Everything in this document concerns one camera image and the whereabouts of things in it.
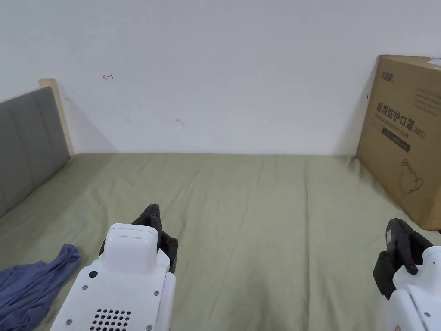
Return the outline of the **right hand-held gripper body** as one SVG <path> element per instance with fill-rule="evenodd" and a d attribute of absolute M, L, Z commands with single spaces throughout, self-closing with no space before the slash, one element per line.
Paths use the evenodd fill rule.
<path fill-rule="evenodd" d="M 390 331 L 441 329 L 441 247 L 425 249 L 422 259 L 417 274 L 402 266 L 393 277 L 396 290 L 388 301 Z"/>

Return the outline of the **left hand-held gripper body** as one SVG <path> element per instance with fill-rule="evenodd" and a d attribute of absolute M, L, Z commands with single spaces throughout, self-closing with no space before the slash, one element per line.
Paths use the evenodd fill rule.
<path fill-rule="evenodd" d="M 52 331 L 168 331 L 176 276 L 160 225 L 113 224 L 104 251 L 81 269 Z"/>

